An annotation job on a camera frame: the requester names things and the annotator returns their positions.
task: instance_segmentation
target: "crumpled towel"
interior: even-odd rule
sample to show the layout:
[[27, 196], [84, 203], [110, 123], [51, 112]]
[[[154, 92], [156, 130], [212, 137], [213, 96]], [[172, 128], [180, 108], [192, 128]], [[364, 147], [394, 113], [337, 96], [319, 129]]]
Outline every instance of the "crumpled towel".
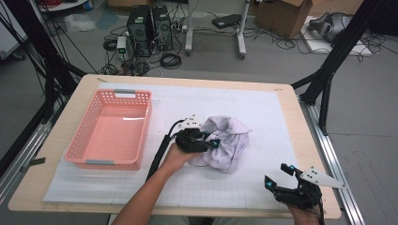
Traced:
[[192, 166], [210, 165], [224, 173], [233, 173], [249, 144], [251, 130], [230, 116], [210, 116], [200, 129], [210, 133], [206, 141], [219, 139], [220, 145], [217, 149], [208, 149], [189, 163]]

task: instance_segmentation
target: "forearm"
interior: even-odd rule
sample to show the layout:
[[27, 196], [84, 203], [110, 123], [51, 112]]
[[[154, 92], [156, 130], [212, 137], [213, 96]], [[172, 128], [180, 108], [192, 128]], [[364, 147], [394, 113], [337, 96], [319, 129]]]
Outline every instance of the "forearm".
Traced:
[[160, 167], [129, 200], [113, 224], [147, 224], [156, 200], [172, 174]]

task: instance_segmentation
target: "gray floor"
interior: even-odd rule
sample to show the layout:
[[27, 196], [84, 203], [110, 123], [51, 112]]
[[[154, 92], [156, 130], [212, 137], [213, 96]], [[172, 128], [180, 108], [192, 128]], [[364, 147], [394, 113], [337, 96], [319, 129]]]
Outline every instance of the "gray floor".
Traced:
[[[80, 9], [63, 13], [85, 13]], [[102, 9], [87, 12], [93, 21], [100, 19]], [[108, 30], [70, 34], [95, 69], [104, 64], [103, 37], [123, 25], [119, 19]], [[206, 18], [196, 24], [211, 26]], [[86, 71], [92, 71], [64, 36], [69, 59]], [[305, 45], [298, 45], [306, 51]], [[398, 43], [385, 46], [398, 50]], [[177, 70], [161, 68], [148, 72], [151, 77], [244, 81], [255, 83], [294, 83], [315, 72], [326, 55], [302, 54], [297, 48], [278, 48], [272, 37], [246, 38], [247, 56], [237, 54], [233, 36], [209, 32], [195, 33], [194, 52], [181, 52], [182, 66]], [[348, 57], [337, 71], [331, 89], [328, 132], [340, 159], [349, 186], [367, 224], [397, 224], [398, 194], [393, 165], [398, 161], [397, 55], [386, 49], [359, 62]], [[301, 94], [305, 88], [297, 90]], [[43, 102], [36, 74], [28, 60], [0, 62], [0, 157], [12, 145], [24, 126]], [[37, 214], [10, 212], [7, 201], [0, 206], [1, 224], [106, 224], [107, 215]], [[292, 220], [273, 219], [268, 224], [293, 224]], [[328, 220], [328, 224], [348, 224], [345, 216]]]

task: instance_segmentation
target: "gray cloth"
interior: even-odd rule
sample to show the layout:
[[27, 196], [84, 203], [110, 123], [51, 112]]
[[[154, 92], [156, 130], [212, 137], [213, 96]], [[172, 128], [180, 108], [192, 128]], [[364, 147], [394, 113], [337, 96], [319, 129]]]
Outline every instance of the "gray cloth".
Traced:
[[210, 165], [224, 173], [237, 169], [240, 157], [249, 144], [250, 130], [239, 120], [230, 116], [210, 116], [201, 127], [210, 135], [206, 141], [220, 140], [217, 149], [209, 149], [189, 161], [192, 166]]

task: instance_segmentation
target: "pink plastic basket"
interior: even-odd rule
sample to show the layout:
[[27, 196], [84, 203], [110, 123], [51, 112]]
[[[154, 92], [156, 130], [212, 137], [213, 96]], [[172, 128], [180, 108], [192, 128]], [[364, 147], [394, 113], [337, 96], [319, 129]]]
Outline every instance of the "pink plastic basket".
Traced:
[[99, 89], [65, 154], [83, 169], [140, 170], [151, 93]]

